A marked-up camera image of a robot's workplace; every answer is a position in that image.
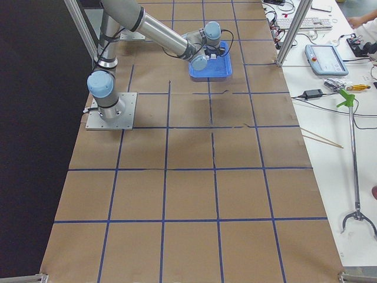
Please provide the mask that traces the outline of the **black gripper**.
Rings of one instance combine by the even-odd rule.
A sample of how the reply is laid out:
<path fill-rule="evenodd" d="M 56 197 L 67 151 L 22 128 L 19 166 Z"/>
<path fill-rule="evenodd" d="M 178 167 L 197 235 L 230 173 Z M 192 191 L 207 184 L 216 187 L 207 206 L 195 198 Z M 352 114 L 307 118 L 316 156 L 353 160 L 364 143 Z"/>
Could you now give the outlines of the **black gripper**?
<path fill-rule="evenodd" d="M 217 57 L 221 57 L 224 54 L 224 48 L 223 47 L 209 47 L 207 46 L 204 50 L 205 55 L 210 55 L 210 54 L 216 54 Z"/>

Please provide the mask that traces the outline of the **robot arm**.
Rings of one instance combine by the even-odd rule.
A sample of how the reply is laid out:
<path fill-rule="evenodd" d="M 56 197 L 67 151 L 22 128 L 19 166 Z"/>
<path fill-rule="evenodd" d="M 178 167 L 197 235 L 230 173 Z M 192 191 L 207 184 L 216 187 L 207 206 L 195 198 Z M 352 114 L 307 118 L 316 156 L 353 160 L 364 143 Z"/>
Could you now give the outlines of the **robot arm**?
<path fill-rule="evenodd" d="M 100 41 L 87 86 L 94 97 L 101 119 L 111 121 L 121 116 L 125 105 L 115 90 L 115 69 L 118 64 L 116 49 L 121 29 L 139 32 L 161 46 L 171 56 L 188 61 L 201 71 L 211 56 L 223 56 L 220 46 L 221 27 L 216 21 L 204 28 L 179 35 L 149 15 L 136 1 L 101 1 L 102 15 Z"/>

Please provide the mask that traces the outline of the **person hand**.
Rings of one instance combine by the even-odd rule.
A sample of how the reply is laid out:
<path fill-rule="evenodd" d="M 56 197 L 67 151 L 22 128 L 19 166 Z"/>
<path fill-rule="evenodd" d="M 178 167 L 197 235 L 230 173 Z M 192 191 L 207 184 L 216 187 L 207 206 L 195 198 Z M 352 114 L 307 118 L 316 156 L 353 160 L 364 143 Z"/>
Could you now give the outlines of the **person hand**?
<path fill-rule="evenodd" d="M 347 22 L 352 29 L 357 29 L 365 23 L 364 17 L 349 17 Z"/>

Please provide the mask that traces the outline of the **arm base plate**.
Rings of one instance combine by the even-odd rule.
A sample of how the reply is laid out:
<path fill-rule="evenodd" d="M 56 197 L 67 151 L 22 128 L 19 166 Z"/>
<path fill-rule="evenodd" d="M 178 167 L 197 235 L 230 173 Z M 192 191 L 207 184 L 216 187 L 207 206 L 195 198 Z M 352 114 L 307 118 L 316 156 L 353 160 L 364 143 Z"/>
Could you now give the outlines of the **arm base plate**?
<path fill-rule="evenodd" d="M 145 41 L 145 39 L 145 35 L 139 32 L 131 32 L 127 29 L 120 33 L 120 41 Z"/>
<path fill-rule="evenodd" d="M 93 98 L 86 122 L 87 130 L 132 130 L 137 93 L 117 93 L 118 102 L 112 108 L 101 108 Z"/>

